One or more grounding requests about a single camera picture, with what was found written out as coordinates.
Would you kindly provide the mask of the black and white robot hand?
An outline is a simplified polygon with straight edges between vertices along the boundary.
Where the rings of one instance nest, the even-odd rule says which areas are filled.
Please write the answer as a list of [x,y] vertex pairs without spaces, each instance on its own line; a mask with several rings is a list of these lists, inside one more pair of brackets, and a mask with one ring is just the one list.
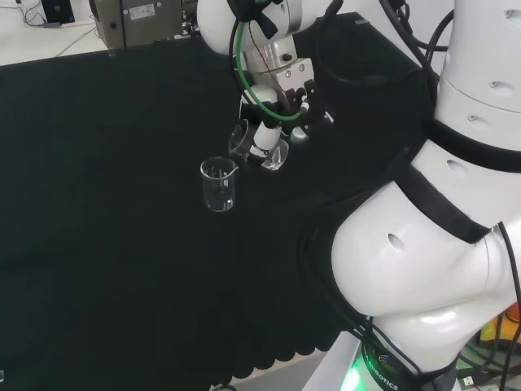
[[309,141],[322,126],[335,119],[321,99],[315,81],[285,93],[289,107],[269,86],[255,85],[244,91],[239,122],[229,138],[229,154],[252,168],[276,171],[292,144]]

